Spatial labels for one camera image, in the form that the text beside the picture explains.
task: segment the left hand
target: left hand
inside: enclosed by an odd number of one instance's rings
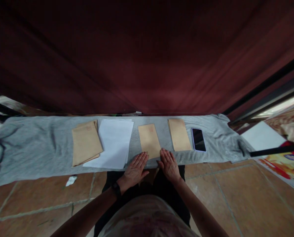
[[[125,173],[118,179],[117,183],[120,186],[122,195],[149,174],[149,171],[143,171],[148,158],[148,152],[142,152],[135,156]]]

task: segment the right hand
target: right hand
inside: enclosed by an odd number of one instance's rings
[[[172,152],[167,151],[166,149],[162,148],[160,150],[160,159],[161,161],[157,161],[158,165],[162,169],[164,175],[167,179],[172,183],[178,183],[182,180],[179,167],[177,164],[176,159],[174,158]]]
[[[148,152],[142,152],[135,156],[131,164],[127,167],[125,173],[117,180],[122,195],[127,189],[138,184],[149,174],[149,171],[144,171],[148,158]]]

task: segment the stack of white paper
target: stack of white paper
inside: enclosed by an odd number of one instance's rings
[[[286,140],[265,122],[261,121],[241,135],[256,151],[276,148]]]
[[[83,166],[123,169],[128,161],[133,125],[131,119],[103,119],[98,132],[103,152],[100,157],[84,163]]]

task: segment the smartwatch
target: smartwatch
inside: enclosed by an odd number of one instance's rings
[[[119,199],[122,196],[122,194],[121,194],[121,189],[120,189],[120,186],[118,185],[118,183],[115,182],[114,184],[112,184],[111,188],[114,191],[117,199]]]

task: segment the black phone screen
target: black phone screen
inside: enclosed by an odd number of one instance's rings
[[[206,151],[202,130],[192,129],[194,149],[198,151]]]

